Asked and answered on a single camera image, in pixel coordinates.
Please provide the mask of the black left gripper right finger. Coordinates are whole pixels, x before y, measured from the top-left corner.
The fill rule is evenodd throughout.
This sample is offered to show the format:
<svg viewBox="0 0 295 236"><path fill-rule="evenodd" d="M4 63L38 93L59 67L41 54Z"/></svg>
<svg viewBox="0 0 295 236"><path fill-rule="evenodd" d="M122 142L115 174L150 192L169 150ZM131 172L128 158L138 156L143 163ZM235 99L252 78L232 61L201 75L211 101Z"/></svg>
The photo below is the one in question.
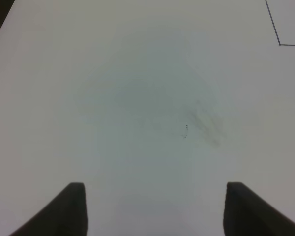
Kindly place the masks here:
<svg viewBox="0 0 295 236"><path fill-rule="evenodd" d="M226 236L295 236L295 222L241 182L228 182L223 213Z"/></svg>

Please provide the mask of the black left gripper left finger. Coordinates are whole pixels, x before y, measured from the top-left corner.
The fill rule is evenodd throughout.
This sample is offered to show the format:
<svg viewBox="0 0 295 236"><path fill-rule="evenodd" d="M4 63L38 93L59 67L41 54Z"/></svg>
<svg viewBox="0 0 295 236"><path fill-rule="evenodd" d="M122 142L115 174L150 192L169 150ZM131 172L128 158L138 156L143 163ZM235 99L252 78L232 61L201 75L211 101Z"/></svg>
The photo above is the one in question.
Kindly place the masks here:
<svg viewBox="0 0 295 236"><path fill-rule="evenodd" d="M13 236L86 236L88 214L85 185L68 184Z"/></svg>

